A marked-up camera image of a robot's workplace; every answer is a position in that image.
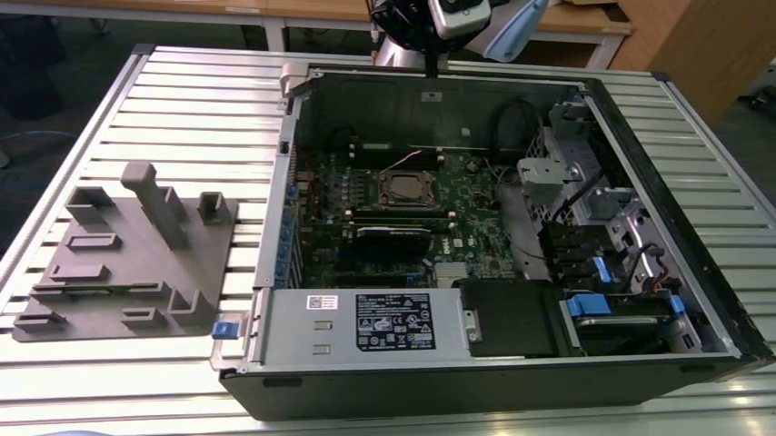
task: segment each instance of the power supply label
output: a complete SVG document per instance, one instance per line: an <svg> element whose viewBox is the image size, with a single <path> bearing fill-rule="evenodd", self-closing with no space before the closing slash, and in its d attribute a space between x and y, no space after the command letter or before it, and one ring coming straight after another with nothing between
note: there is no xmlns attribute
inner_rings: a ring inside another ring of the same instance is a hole
<svg viewBox="0 0 776 436"><path fill-rule="evenodd" d="M356 345L363 352L434 350L434 320L427 293L357 294Z"/></svg>

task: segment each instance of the blue latch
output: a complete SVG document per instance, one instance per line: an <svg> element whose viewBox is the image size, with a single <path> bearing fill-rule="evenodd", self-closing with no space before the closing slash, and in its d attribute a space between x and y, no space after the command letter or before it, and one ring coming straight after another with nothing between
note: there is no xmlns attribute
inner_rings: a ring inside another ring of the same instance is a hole
<svg viewBox="0 0 776 436"><path fill-rule="evenodd" d="M678 295L670 296L670 308L674 310L675 315L683 313L683 302L681 301L681 298L678 298Z"/></svg>
<svg viewBox="0 0 776 436"><path fill-rule="evenodd" d="M601 277L601 281L603 283L611 283L611 275L609 274L609 270L606 269L606 263L603 262L603 258L595 256L593 258L593 263L595 264L595 268L598 268L598 275Z"/></svg>
<svg viewBox="0 0 776 436"><path fill-rule="evenodd" d="M566 300L571 316L611 315L606 297L601 293L579 293Z"/></svg>
<svg viewBox="0 0 776 436"><path fill-rule="evenodd" d="M240 324L237 322L216 321L209 335L213 339L237 339L240 337Z"/></svg>

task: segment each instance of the grey 3d printed part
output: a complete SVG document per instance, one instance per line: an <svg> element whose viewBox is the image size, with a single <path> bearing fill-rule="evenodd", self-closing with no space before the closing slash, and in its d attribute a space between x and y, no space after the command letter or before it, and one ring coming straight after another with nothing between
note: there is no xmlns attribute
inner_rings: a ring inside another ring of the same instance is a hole
<svg viewBox="0 0 776 436"><path fill-rule="evenodd" d="M20 342L208 334L237 202L177 199L133 162L121 184L137 198L76 188L72 223L14 323Z"/></svg>

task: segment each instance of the slotted aluminum surface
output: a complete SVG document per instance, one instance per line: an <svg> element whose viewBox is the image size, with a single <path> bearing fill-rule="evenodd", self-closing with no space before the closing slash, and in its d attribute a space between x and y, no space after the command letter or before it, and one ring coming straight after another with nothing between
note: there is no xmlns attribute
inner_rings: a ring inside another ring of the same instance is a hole
<svg viewBox="0 0 776 436"><path fill-rule="evenodd" d="M503 436L524 434L530 429L535 435L567 431L773 434L776 368L729 382L690 386L637 407L265 423L249 418L220 387L208 363L213 347L208 337L13 342L9 329L14 316L24 309L30 286L40 279L66 227L62 198L76 184L102 186L113 195L128 194L117 177L129 160L154 162L161 184L174 186L181 197L220 191L240 200L219 307L221 312L248 308L281 117L277 77L283 63L291 60L368 64L367 58L355 56L156 47L150 56L136 56L125 68L126 85L118 86L93 134L81 139L88 143L73 176L62 193L52 189L57 200L48 220L41 218L44 227L28 235L32 245L20 251L20 264L2 290L5 298L0 302L8 303L0 315L0 433L400 431ZM755 325L768 341L776 342L772 208L670 85L638 73L471 63L451 63L451 68L483 73L594 75L601 79ZM227 357L237 356L240 351L237 342L229 342L221 350Z"/></svg>

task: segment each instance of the green motherboard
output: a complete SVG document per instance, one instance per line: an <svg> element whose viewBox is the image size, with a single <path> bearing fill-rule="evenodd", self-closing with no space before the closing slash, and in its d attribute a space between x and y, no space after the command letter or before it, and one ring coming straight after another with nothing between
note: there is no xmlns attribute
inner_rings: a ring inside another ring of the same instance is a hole
<svg viewBox="0 0 776 436"><path fill-rule="evenodd" d="M467 152L439 156L435 171L387 171L355 169L340 154L299 155L303 287L435 287L438 263L464 263L474 277L514 277L492 170ZM399 211L379 213L391 204ZM411 262L349 259L349 238L363 227L430 229L427 252Z"/></svg>

